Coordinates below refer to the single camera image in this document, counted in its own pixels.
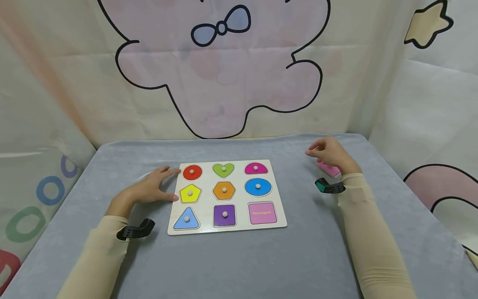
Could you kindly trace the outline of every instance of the blue circle drawing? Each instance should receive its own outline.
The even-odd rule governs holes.
[[[58,195],[53,199],[46,197],[44,193],[44,188],[48,183],[54,183],[58,187]],[[40,183],[38,183],[38,186],[36,187],[36,196],[38,200],[47,206],[53,206],[57,204],[63,198],[63,195],[65,195],[65,186],[60,178],[56,176],[45,177],[40,181]]]
[[[269,194],[269,192],[272,190],[272,186],[269,181],[263,178],[253,178],[248,180],[244,188],[246,189],[246,192],[252,196],[264,196]]]
[[[68,169],[66,168],[66,161],[67,161],[67,157],[63,155],[63,157],[61,157],[61,172],[66,178],[75,177],[76,174],[78,173],[78,167],[76,167],[75,165],[72,171],[68,171]]]

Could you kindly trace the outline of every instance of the table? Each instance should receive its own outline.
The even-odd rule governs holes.
[[[360,298],[340,210],[332,195],[315,187],[326,175],[304,154],[318,137],[103,145],[2,299],[54,298],[111,198],[156,167],[252,159],[272,163],[286,228],[168,236],[170,204],[138,205],[130,223],[148,217],[156,226],[149,237],[131,241],[112,298]],[[336,138],[362,167],[418,298],[476,298],[478,272],[461,245],[364,137]],[[167,191],[174,187],[175,179],[166,181]]]

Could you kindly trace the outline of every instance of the right hand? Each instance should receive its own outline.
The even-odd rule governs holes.
[[[312,143],[305,154],[317,158],[318,162],[338,167],[343,176],[349,173],[362,172],[357,162],[355,162],[333,136],[318,139]]]

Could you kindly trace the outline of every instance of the black wrist device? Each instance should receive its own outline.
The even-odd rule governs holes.
[[[337,194],[345,191],[345,186],[342,182],[330,185],[325,178],[315,181],[315,186],[322,193]]]
[[[125,241],[126,239],[137,239],[137,238],[142,238],[148,236],[155,223],[153,220],[146,218],[141,222],[141,225],[139,227],[136,226],[125,226],[122,230],[120,230],[117,234],[116,237],[119,240]]]

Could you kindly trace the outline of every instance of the pink rectangle puzzle piece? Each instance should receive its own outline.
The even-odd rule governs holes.
[[[340,175],[340,170],[335,166],[329,166],[323,162],[317,162],[316,165],[331,177],[337,177]]]

